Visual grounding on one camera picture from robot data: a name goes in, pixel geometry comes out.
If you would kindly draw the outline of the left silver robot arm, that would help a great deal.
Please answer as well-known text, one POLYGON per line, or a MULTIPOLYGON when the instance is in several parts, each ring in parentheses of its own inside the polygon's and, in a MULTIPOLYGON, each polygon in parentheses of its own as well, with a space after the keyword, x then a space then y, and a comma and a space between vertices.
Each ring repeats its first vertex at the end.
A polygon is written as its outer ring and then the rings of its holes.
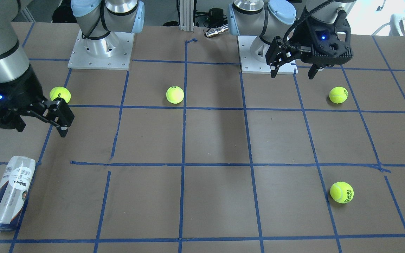
POLYGON ((296 60, 310 64, 308 77, 353 59, 347 15, 354 0, 234 0, 227 16, 238 39, 243 73, 296 74, 296 60))

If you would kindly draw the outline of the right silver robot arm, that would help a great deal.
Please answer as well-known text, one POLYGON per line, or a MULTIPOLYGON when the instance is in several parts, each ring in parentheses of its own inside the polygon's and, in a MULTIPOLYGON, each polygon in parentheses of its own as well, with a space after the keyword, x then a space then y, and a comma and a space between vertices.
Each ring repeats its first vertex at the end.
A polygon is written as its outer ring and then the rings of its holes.
MULTIPOLYGON (((29 0, 0 0, 0 129, 22 132, 22 116, 53 125, 65 137, 74 114, 64 98, 47 99, 11 21, 29 0)), ((73 0, 80 32, 69 59, 72 69, 128 70, 134 34, 144 26, 140 0, 73 0)))

